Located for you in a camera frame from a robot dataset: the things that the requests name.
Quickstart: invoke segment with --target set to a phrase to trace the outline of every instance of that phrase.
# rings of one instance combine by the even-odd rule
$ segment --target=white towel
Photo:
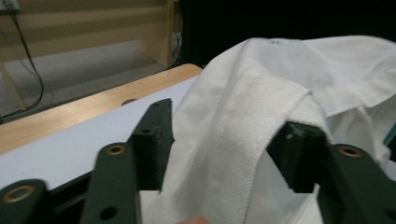
[[[254,38],[225,51],[174,114],[163,192],[142,192],[144,223],[320,223],[316,195],[288,189],[266,146],[294,120],[386,167],[395,69],[396,45],[369,36]]]

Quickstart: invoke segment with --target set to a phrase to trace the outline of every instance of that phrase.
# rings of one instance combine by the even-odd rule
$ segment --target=electrical cable
[[[37,100],[34,103],[32,103],[31,105],[26,107],[26,110],[18,110],[18,111],[12,112],[10,114],[1,116],[0,119],[8,118],[8,117],[15,116],[15,115],[18,115],[20,113],[24,113],[24,112],[27,112],[29,110],[32,110],[33,108],[35,108],[36,106],[38,106],[41,103],[41,100],[42,100],[43,95],[44,95],[44,82],[43,82],[43,79],[41,78],[41,76],[39,75],[37,69],[35,68],[35,64],[34,64],[34,62],[32,60],[32,56],[30,54],[29,48],[27,47],[25,38],[24,38],[23,33],[21,31],[21,27],[20,27],[20,25],[18,23],[18,19],[17,19],[17,15],[15,13],[15,10],[12,7],[12,4],[5,4],[5,6],[7,8],[7,11],[10,13],[10,17],[11,17],[12,21],[14,22],[17,30],[18,30],[18,34],[19,34],[19,36],[21,38],[21,42],[23,44],[23,47],[24,47],[24,49],[26,51],[26,55],[28,57],[29,63],[32,66],[32,68],[34,70],[34,75],[35,75],[35,77],[37,78],[37,80],[38,80],[38,82],[40,84],[40,94],[39,94]]]

